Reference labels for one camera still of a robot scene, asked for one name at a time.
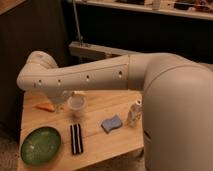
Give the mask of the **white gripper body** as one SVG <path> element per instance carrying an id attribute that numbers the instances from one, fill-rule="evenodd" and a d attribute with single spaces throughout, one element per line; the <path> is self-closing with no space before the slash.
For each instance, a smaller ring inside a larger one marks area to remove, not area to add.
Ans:
<path id="1" fill-rule="evenodd" d="M 72 95 L 70 91 L 51 92 L 48 94 L 49 100 L 53 103 L 56 111 L 60 110 L 61 105 Z"/>

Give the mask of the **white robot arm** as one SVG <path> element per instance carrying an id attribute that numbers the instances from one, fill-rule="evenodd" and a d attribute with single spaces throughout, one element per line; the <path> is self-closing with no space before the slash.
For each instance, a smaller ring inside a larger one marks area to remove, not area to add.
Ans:
<path id="1" fill-rule="evenodd" d="M 17 77 L 55 104 L 66 91 L 142 93 L 146 171 L 213 171 L 213 71 L 171 53 L 136 53 L 60 68 L 32 52 Z"/>

